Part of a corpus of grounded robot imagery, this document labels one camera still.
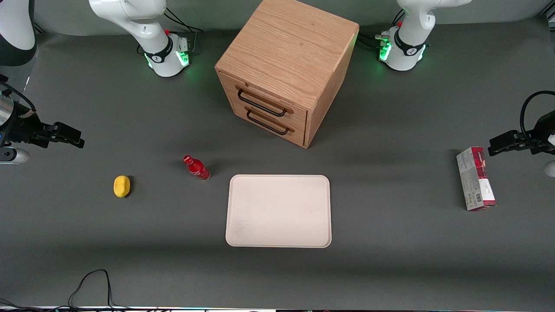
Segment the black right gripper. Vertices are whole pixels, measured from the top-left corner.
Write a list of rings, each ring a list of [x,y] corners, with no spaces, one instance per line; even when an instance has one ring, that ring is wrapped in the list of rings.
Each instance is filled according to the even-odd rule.
[[[50,142],[64,139],[64,142],[71,146],[84,148],[85,140],[81,140],[81,131],[65,123],[54,123],[54,134],[51,129],[52,126],[41,122],[32,109],[26,108],[17,101],[7,102],[8,147],[12,147],[14,143],[26,143],[47,148]]]

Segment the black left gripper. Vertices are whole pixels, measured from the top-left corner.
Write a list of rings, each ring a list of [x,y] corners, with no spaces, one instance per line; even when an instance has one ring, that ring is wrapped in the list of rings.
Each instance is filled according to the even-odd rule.
[[[519,116],[519,126],[523,136],[524,150],[530,150],[531,154],[546,153],[553,155],[554,132],[555,132],[555,111],[551,111],[537,120],[532,130],[525,128],[525,111]],[[490,140],[488,154],[490,157],[497,156],[509,151],[506,148],[520,145],[521,133],[517,130],[509,130]]]

